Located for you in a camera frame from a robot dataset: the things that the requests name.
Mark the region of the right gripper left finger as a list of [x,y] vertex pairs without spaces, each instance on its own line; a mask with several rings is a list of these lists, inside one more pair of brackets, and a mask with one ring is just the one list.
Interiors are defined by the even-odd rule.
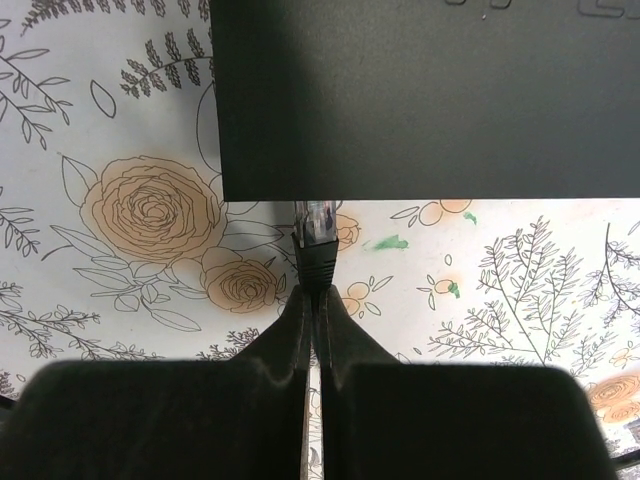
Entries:
[[302,479],[311,301],[224,361],[64,361],[1,433],[5,479]]

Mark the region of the black network switch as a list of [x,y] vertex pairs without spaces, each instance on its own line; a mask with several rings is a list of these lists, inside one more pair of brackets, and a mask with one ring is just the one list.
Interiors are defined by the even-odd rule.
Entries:
[[215,1],[229,201],[635,198],[635,1]]

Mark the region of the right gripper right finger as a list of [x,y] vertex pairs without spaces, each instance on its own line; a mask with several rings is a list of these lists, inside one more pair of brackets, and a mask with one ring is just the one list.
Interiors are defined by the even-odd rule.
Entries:
[[587,398],[564,371],[405,364],[317,297],[324,475],[328,479],[613,479]]

